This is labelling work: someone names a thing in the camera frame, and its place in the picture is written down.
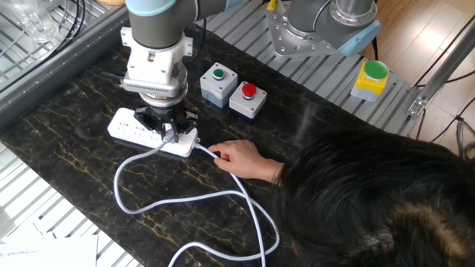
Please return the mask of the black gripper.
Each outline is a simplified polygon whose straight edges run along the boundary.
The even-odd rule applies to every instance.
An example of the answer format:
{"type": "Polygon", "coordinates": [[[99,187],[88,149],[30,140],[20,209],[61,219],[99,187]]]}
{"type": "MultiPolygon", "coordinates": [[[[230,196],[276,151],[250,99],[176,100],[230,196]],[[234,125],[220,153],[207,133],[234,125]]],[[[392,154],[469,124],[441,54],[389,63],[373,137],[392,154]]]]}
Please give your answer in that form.
{"type": "Polygon", "coordinates": [[[149,131],[161,137],[165,135],[163,123],[170,123],[174,131],[174,142],[178,143],[181,134],[189,134],[197,127],[198,115],[186,111],[181,103],[167,108],[144,106],[134,112],[134,118],[149,131]]]}

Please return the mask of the person right hand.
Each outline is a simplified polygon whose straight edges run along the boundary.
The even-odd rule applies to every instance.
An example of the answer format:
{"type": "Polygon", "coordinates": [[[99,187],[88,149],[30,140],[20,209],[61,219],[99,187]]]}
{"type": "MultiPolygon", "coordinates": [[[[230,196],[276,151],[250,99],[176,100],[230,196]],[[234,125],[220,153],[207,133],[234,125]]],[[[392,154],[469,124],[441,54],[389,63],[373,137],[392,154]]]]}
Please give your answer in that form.
{"type": "Polygon", "coordinates": [[[261,179],[266,160],[249,140],[235,140],[218,143],[209,147],[219,157],[214,163],[219,169],[244,179],[261,179]]]}

